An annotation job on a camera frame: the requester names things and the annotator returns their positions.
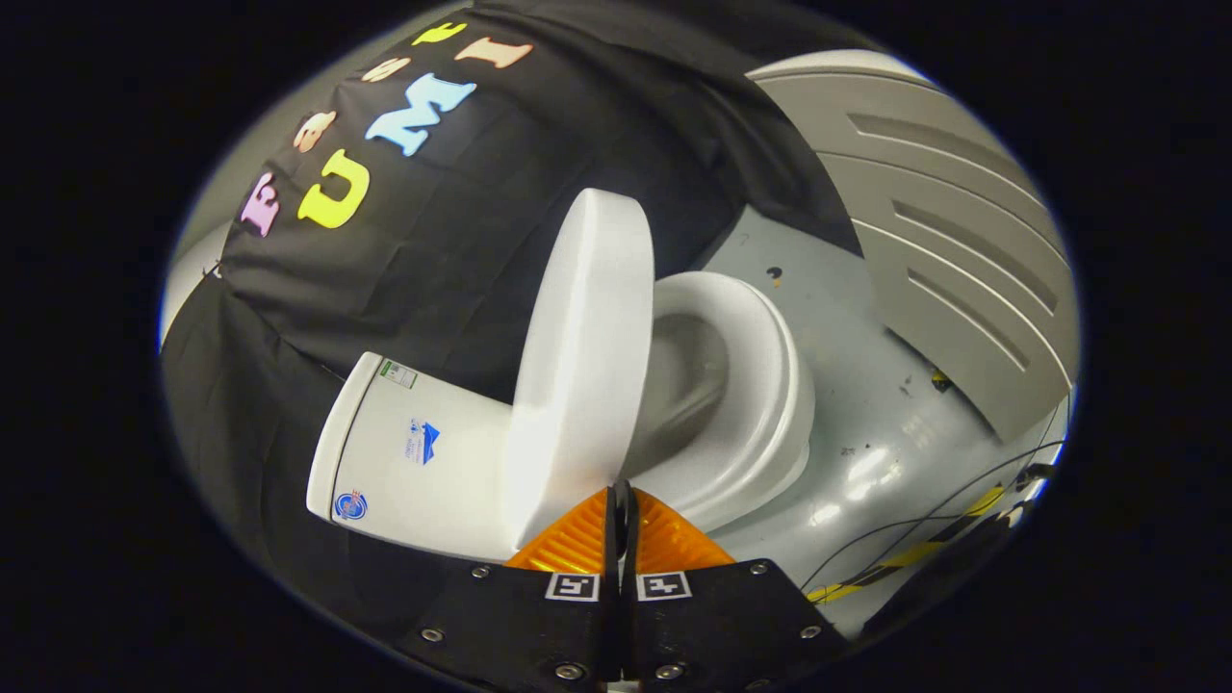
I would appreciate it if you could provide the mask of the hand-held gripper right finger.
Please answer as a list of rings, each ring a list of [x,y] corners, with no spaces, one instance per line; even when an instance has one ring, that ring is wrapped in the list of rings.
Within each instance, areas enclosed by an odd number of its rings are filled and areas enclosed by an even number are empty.
[[[621,488],[621,676],[638,691],[791,691],[851,644],[774,560],[736,560]]]

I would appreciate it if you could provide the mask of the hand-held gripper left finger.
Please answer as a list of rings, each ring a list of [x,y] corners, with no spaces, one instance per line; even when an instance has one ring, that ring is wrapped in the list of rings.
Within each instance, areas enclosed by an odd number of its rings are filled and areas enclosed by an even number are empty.
[[[610,486],[504,564],[452,560],[393,650],[480,691],[604,691],[622,676],[621,557]]]

